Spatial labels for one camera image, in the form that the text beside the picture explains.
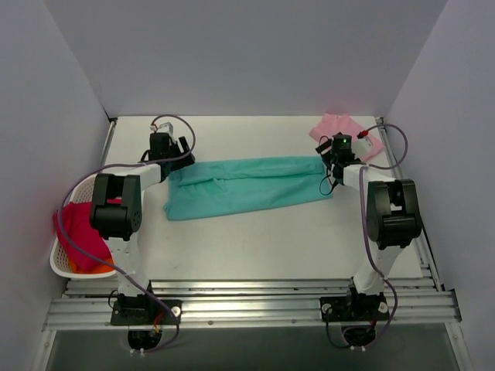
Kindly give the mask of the teal t shirt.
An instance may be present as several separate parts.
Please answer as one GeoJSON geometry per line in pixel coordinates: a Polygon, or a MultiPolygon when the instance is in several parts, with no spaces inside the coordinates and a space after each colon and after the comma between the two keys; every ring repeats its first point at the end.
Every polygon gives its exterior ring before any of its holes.
{"type": "Polygon", "coordinates": [[[170,221],[198,220],[312,203],[331,197],[318,157],[197,162],[169,176],[170,221]]]}

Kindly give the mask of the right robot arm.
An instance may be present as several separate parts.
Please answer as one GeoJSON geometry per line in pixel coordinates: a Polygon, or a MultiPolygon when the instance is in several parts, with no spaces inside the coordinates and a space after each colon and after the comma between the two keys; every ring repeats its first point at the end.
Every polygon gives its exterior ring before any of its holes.
{"type": "Polygon", "coordinates": [[[422,231],[422,218],[415,183],[385,175],[384,166],[358,158],[348,134],[337,133],[319,140],[316,153],[332,179],[331,189],[344,186],[359,192],[365,258],[352,277],[354,293],[343,300],[351,318],[371,310],[369,298],[382,294],[396,260],[422,231]]]}

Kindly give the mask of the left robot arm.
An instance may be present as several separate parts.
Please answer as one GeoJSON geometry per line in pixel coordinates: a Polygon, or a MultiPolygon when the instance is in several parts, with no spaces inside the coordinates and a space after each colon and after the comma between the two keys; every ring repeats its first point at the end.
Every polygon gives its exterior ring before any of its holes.
{"type": "Polygon", "coordinates": [[[155,302],[144,297],[150,280],[138,248],[144,191],[194,162],[184,136],[175,139],[169,131],[157,132],[150,134],[147,164],[107,168],[94,178],[90,226],[111,253],[119,297],[135,298],[128,306],[128,315],[138,324],[149,323],[156,313],[155,302]]]}

